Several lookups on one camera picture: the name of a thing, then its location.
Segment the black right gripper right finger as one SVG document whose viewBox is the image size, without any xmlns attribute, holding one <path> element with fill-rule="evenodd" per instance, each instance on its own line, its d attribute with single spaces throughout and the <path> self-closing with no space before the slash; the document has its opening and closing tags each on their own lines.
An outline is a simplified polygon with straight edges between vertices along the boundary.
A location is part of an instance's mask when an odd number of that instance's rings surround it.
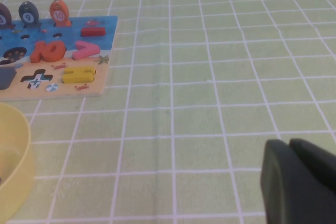
<svg viewBox="0 0 336 224">
<path fill-rule="evenodd" d="M 310 173 L 335 194 L 335 155 L 302 138 L 292 138 L 289 146 Z"/>
</svg>

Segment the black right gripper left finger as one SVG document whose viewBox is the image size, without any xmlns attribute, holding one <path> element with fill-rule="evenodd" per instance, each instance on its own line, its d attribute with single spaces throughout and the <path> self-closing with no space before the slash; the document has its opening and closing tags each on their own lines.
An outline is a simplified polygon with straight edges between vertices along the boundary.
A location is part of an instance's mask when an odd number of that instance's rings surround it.
<svg viewBox="0 0 336 224">
<path fill-rule="evenodd" d="M 305 167 L 289 144 L 268 140 L 260 185 L 267 223 L 335 223 L 335 194 Z"/>
</svg>

